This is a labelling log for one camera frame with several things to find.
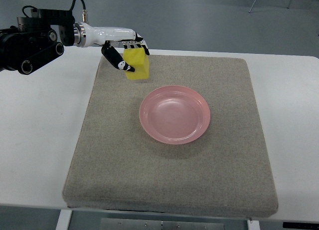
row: pink plate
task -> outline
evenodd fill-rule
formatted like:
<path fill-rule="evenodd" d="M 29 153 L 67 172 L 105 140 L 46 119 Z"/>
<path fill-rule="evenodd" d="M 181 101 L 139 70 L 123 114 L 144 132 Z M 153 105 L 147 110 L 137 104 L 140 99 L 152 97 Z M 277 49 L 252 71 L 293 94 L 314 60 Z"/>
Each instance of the pink plate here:
<path fill-rule="evenodd" d="M 184 86 L 170 85 L 148 94 L 140 106 L 140 122 L 154 139 L 186 144 L 208 128 L 210 111 L 205 99 Z"/>

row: gray cushion pad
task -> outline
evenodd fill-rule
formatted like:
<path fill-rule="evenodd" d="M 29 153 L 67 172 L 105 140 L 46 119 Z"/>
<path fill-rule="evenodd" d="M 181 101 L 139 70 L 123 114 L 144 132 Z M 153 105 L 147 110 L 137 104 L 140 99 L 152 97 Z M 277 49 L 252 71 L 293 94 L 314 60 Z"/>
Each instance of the gray cushion pad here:
<path fill-rule="evenodd" d="M 247 64 L 242 59 L 150 56 L 150 78 L 127 80 L 101 59 L 63 190 L 69 207 L 214 217 L 268 217 L 278 200 Z M 183 85 L 211 111 L 184 145 L 150 137 L 139 107 L 152 90 Z"/>

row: metal connector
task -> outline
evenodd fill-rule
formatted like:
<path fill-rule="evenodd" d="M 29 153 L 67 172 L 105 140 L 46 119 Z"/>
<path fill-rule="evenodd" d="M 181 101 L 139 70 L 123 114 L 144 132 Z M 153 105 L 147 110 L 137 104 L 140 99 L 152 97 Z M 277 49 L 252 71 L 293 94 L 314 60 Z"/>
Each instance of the metal connector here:
<path fill-rule="evenodd" d="M 88 13 L 87 13 L 86 9 L 84 9 L 82 11 L 82 17 L 83 17 L 83 22 L 88 24 L 89 23 L 89 19 L 88 19 Z"/>

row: robot finger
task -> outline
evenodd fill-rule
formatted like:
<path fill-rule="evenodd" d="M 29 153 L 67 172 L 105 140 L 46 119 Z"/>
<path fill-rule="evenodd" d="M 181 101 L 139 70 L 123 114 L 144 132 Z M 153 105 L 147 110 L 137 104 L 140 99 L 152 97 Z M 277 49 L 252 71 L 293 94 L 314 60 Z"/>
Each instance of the robot finger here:
<path fill-rule="evenodd" d="M 146 44 L 146 41 L 139 34 L 136 33 L 136 38 L 134 41 L 138 47 L 141 46 L 144 48 L 145 54 L 150 55 L 149 48 L 148 48 L 148 45 Z"/>

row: yellow sponge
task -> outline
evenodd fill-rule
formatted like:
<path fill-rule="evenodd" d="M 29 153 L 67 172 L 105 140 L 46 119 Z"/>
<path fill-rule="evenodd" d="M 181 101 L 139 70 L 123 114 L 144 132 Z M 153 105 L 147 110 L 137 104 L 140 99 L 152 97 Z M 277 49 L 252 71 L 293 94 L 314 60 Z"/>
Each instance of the yellow sponge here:
<path fill-rule="evenodd" d="M 125 71 L 128 79 L 148 79 L 150 72 L 149 57 L 143 48 L 125 49 L 123 59 L 135 68 L 135 72 Z"/>

